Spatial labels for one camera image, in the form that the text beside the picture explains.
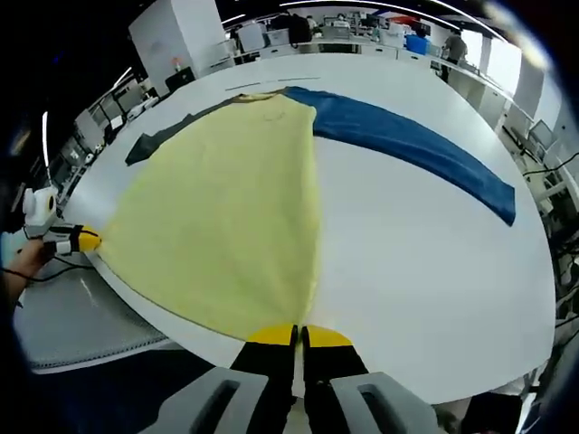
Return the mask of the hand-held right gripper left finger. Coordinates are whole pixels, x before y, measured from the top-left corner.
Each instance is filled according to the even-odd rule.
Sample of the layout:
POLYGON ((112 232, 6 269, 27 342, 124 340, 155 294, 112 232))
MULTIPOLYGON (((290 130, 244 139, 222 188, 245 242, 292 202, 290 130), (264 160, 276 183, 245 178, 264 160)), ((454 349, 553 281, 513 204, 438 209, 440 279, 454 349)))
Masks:
POLYGON ((163 402, 160 431, 282 432, 292 405, 298 338, 292 324, 251 335, 230 367, 214 367, 163 402))

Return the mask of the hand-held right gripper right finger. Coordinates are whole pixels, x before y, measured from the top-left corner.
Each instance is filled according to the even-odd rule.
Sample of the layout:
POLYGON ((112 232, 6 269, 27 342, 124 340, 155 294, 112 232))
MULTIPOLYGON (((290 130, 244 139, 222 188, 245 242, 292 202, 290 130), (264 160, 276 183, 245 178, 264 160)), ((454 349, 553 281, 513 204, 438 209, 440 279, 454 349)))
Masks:
POLYGON ((340 333, 306 325, 304 403, 314 433, 437 433, 435 410, 391 376, 371 373, 340 333))

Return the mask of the person's left hand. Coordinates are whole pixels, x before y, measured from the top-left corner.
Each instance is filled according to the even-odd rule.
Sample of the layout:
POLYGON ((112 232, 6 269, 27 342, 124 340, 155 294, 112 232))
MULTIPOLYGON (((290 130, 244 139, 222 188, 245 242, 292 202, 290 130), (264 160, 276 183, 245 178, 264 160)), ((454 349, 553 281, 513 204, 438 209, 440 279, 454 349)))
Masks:
POLYGON ((42 239, 28 240, 5 267, 6 280, 25 286, 50 259, 42 239))

